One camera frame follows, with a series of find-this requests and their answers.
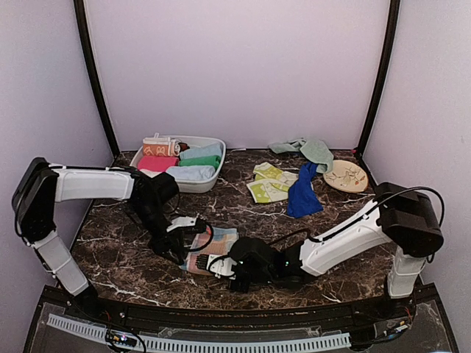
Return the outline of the blue polka dot towel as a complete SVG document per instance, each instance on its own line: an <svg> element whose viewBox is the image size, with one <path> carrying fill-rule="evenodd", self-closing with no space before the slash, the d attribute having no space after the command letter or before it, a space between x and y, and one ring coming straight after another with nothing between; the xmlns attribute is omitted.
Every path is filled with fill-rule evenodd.
<svg viewBox="0 0 471 353"><path fill-rule="evenodd" d="M238 230L236 228L214 227L213 240L205 248L188 253L184 263L180 265L180 269L192 274L210 276L210 272L197 267L197 257L201 254L216 255L217 257L226 255L238 239Z"/></svg>

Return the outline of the orange bunny towel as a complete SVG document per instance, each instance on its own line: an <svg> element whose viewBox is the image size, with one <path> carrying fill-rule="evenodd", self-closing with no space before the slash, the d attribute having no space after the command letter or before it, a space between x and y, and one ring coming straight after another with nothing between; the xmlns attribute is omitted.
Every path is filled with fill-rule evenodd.
<svg viewBox="0 0 471 353"><path fill-rule="evenodd" d="M178 157L180 140L171 137L151 137L143 139L143 155L150 157Z"/></svg>

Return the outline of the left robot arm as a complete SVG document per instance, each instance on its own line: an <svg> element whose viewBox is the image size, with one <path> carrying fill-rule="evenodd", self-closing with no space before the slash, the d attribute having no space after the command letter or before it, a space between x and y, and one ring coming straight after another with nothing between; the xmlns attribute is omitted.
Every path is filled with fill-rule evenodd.
<svg viewBox="0 0 471 353"><path fill-rule="evenodd" d="M171 222L164 213L165 204L177 194L177 183L166 173L150 177L133 167L72 167L36 157L12 197L14 228L45 269L76 298L76 310L96 321L104 314L104 305L94 297L95 287L59 234L57 208L97 199L125 202L149 233L154 253L180 263L184 258L182 238L169 230Z"/></svg>

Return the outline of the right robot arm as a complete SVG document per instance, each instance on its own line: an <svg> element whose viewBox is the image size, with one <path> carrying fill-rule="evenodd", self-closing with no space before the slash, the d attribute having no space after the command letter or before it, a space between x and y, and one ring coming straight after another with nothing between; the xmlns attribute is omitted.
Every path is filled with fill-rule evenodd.
<svg viewBox="0 0 471 353"><path fill-rule="evenodd" d="M428 193L429 187L404 188L383 182L375 198L346 221L284 250L276 250L259 238L241 238L228 255L231 267L229 288L246 293L252 284L298 288L328 270L373 247L394 243L397 251L386 278L386 295L375 304L383 319L395 316L404 298L414 291L417 277L444 243L441 226Z"/></svg>

